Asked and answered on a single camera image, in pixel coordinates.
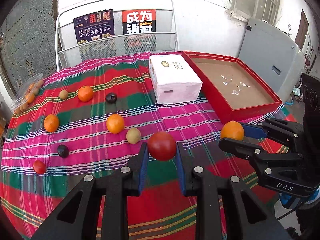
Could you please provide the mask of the orange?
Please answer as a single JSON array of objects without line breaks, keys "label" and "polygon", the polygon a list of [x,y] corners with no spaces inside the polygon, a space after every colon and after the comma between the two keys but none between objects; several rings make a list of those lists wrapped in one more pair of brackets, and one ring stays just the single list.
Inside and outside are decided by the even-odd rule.
[{"label": "orange", "polygon": [[230,121],[226,123],[221,129],[220,138],[229,138],[234,140],[243,140],[245,131],[243,126],[236,121]]},{"label": "orange", "polygon": [[44,129],[47,132],[53,133],[59,127],[60,121],[56,115],[50,114],[46,116],[43,122]]},{"label": "orange", "polygon": [[124,129],[124,118],[119,114],[112,114],[106,121],[107,130],[112,134],[118,134]]},{"label": "orange", "polygon": [[81,86],[78,90],[78,98],[82,102],[88,102],[93,98],[94,92],[91,86]]}]

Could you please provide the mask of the dark plum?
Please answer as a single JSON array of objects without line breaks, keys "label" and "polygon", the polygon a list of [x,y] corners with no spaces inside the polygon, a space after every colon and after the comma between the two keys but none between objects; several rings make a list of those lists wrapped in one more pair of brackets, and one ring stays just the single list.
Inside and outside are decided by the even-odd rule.
[{"label": "dark plum", "polygon": [[57,153],[61,158],[67,158],[69,155],[69,149],[66,145],[61,144],[57,147]]},{"label": "dark plum", "polygon": [[116,103],[117,99],[118,96],[115,93],[108,93],[105,97],[107,103]]}]

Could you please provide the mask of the small red tomato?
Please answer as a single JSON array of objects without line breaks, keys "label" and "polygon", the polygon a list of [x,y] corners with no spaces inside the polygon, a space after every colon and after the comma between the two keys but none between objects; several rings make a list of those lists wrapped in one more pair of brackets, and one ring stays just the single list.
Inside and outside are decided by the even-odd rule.
[{"label": "small red tomato", "polygon": [[33,162],[33,169],[37,174],[45,174],[47,166],[44,162],[36,160]]}]

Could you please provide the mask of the yellow-green round fruit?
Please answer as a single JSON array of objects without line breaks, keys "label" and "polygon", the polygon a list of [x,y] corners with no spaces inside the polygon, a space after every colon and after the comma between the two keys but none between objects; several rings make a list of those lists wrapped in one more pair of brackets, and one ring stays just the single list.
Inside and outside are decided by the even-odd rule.
[{"label": "yellow-green round fruit", "polygon": [[136,144],[141,139],[141,132],[137,128],[131,128],[126,133],[126,139],[129,144]]}]

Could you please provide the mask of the large red tomato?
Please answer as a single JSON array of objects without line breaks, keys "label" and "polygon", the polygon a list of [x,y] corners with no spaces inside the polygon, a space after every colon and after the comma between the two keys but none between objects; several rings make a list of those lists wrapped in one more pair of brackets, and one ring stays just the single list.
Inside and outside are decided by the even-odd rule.
[{"label": "large red tomato", "polygon": [[154,133],[147,142],[149,154],[159,160],[168,161],[176,155],[176,141],[167,132]]}]

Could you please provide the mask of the small tan fruit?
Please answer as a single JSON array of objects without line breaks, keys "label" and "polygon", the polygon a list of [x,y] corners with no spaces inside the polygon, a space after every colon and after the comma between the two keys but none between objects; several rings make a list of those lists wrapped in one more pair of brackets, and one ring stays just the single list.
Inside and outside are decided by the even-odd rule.
[{"label": "small tan fruit", "polygon": [[60,99],[62,100],[66,100],[68,98],[68,92],[67,90],[62,90],[60,93],[59,93],[59,97]]}]

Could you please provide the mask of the red cardboard box tray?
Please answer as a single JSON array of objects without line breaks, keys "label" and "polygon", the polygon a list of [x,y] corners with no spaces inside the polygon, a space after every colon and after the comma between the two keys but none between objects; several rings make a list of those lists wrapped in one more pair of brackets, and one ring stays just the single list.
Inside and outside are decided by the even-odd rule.
[{"label": "red cardboard box tray", "polygon": [[182,57],[202,81],[202,92],[222,124],[275,111],[282,101],[270,86],[240,59],[183,51]]}]

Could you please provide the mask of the grey plastic cabinet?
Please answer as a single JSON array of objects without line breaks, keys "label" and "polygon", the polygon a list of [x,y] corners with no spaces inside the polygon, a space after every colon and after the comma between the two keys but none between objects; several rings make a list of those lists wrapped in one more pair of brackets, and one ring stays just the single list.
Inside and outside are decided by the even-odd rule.
[{"label": "grey plastic cabinet", "polygon": [[247,64],[284,102],[299,81],[305,57],[283,31],[255,18],[247,24],[239,59]]}]

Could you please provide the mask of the plaid tablecloth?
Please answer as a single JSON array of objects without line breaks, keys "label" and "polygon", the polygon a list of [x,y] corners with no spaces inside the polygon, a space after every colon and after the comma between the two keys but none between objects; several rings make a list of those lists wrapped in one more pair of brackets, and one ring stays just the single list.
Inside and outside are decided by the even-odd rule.
[{"label": "plaid tablecloth", "polygon": [[[88,102],[78,98],[79,88],[85,85],[94,92]],[[62,90],[68,92],[66,100],[59,97]],[[106,102],[108,93],[117,94],[116,103]],[[119,134],[106,127],[115,113],[125,122]],[[43,126],[50,114],[60,121],[53,133]],[[125,165],[140,148],[126,140],[131,128],[140,130],[143,142],[157,131],[166,131],[213,174],[240,177],[267,207],[277,201],[276,192],[258,185],[246,161],[219,149],[222,124],[203,94],[192,102],[156,102],[149,55],[143,53],[89,60],[61,70],[45,79],[26,111],[12,116],[1,157],[1,207],[17,232],[30,239],[85,175],[100,178]],[[57,153],[61,144],[69,149],[67,158]],[[46,164],[45,174],[34,171],[36,160]]]}]

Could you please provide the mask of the pink tissue pack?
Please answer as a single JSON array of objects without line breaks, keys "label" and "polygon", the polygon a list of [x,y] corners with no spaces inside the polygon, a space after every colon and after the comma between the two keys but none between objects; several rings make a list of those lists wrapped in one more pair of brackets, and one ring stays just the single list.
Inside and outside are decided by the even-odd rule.
[{"label": "pink tissue pack", "polygon": [[202,81],[179,54],[151,55],[149,74],[160,105],[197,100]]}]

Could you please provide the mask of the window with metal bars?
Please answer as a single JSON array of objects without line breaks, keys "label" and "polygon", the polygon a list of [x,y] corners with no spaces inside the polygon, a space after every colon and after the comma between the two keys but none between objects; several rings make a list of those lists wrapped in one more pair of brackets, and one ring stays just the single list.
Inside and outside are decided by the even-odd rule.
[{"label": "window with metal bars", "polygon": [[243,22],[255,18],[275,25],[279,7],[280,0],[229,0],[227,12]]}]

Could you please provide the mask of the white metal magazine rack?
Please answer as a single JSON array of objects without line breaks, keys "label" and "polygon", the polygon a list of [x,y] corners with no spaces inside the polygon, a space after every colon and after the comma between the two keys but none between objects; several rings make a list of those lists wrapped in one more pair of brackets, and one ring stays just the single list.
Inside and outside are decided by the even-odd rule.
[{"label": "white metal magazine rack", "polygon": [[121,12],[136,9],[156,10],[156,51],[151,53],[178,51],[179,41],[172,0],[99,0],[78,5],[61,12],[55,27],[55,58],[57,70],[75,67],[83,63],[79,45],[77,45],[73,19],[92,12],[113,10],[116,56],[131,55],[125,53],[123,23]]}]

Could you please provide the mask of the red black white book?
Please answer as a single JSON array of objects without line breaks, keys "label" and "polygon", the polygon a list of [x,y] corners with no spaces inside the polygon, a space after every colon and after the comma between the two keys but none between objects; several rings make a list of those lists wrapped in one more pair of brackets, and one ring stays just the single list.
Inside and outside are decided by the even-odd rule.
[{"label": "red black white book", "polygon": [[121,16],[125,53],[156,51],[156,10],[125,10]]}]

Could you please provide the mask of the dark blue cookbook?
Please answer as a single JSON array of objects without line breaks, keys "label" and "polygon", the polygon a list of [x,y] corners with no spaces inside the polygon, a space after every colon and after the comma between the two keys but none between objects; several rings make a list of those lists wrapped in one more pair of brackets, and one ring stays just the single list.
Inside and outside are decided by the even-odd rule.
[{"label": "dark blue cookbook", "polygon": [[73,24],[82,61],[116,56],[112,9],[79,16]]}]

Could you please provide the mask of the studded metal door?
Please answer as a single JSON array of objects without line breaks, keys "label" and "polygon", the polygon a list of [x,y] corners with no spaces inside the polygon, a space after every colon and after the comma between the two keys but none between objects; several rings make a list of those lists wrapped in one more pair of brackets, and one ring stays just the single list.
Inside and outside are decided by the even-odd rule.
[{"label": "studded metal door", "polygon": [[1,67],[9,92],[56,72],[57,0],[1,0]]}]

